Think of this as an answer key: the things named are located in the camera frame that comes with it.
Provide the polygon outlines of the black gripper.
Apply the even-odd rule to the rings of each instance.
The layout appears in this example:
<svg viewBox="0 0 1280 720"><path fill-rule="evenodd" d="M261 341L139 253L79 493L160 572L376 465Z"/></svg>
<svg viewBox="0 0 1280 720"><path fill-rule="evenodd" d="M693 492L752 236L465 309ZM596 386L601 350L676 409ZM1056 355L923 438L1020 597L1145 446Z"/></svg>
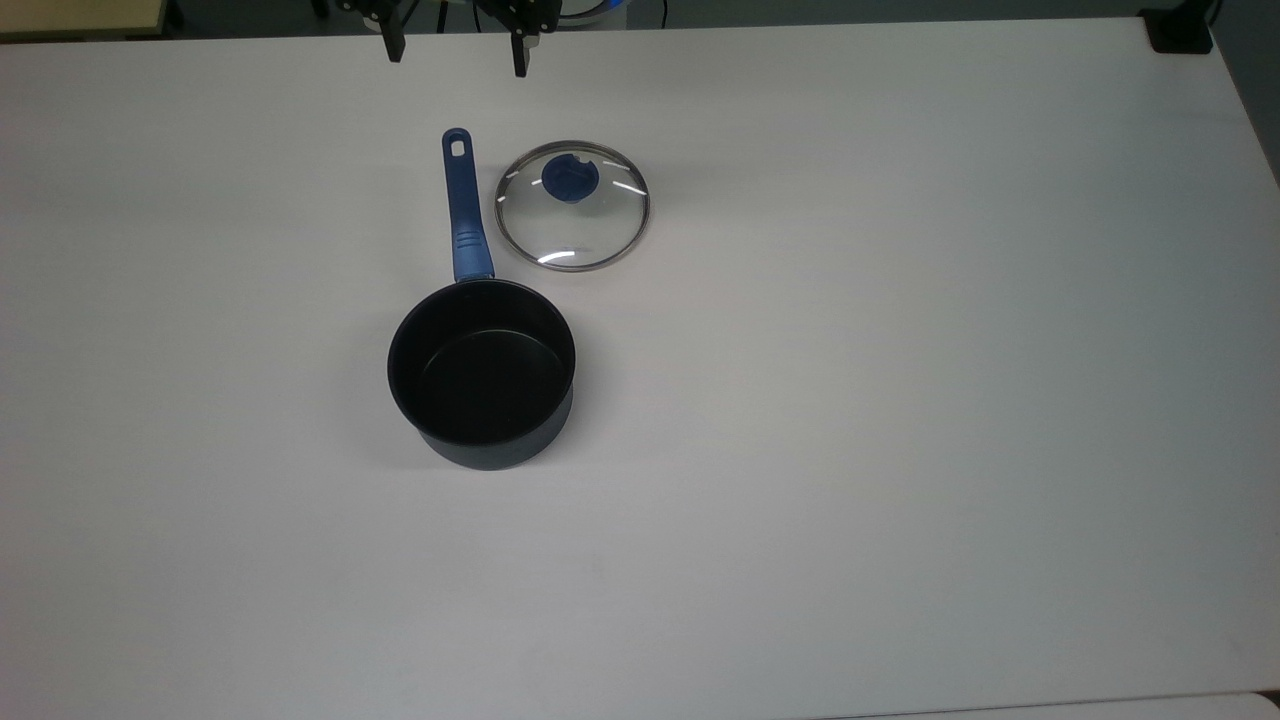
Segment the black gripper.
<svg viewBox="0 0 1280 720"><path fill-rule="evenodd" d="M334 1L338 12L355 13L372 31L381 31L387 56L401 63L404 54L404 24L422 1ZM477 14L495 19L509 35L515 74L529 76L531 51L539 45L539 31L556 31L561 22L561 1L461 1Z"/></svg>

